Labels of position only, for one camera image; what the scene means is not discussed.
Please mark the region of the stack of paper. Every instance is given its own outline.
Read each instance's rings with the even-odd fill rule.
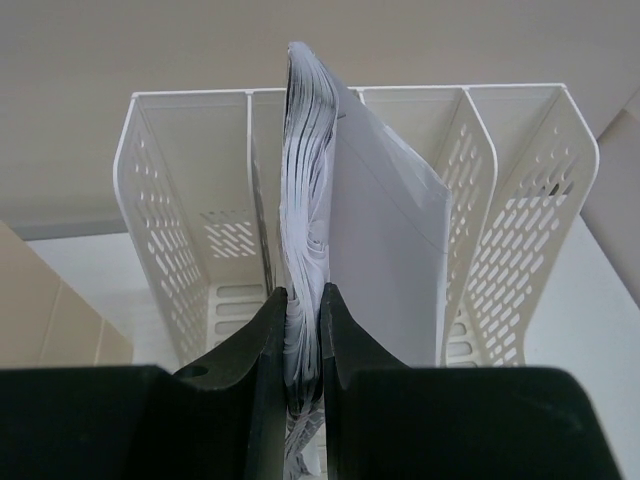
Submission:
[[[298,478],[310,472],[301,450],[323,421],[318,314],[329,270],[383,347],[409,365],[437,365],[451,192],[308,47],[291,44],[289,59],[280,204],[285,478]]]
[[[280,200],[287,277],[284,371],[289,405],[286,476],[308,473],[301,451],[322,424],[318,312],[329,281],[329,222],[338,99],[324,67],[289,47]]]

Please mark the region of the beige wall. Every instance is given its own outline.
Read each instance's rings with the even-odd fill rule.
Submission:
[[[0,222],[0,368],[131,363],[108,321]]]
[[[638,0],[4,0],[0,219],[118,219],[131,93],[282,85],[292,40],[351,84],[565,82],[597,136],[639,86],[639,23]]]
[[[598,143],[600,170],[582,216],[640,305],[640,121],[623,110]]]

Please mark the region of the white paper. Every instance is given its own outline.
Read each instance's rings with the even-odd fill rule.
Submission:
[[[354,319],[411,366],[438,365],[451,192],[342,82],[330,270]]]

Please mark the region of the white desk surface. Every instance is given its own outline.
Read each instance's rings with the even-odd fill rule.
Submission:
[[[135,345],[135,363],[178,366],[128,234],[29,245]],[[582,384],[626,478],[640,478],[640,310],[581,218],[529,326],[529,365]]]

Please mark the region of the white plastic file organizer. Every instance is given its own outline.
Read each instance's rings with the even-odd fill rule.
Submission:
[[[527,324],[598,164],[566,88],[354,94],[453,191],[443,360],[522,363]],[[131,101],[115,189],[181,364],[241,328],[282,284],[283,107],[283,89],[138,93]]]

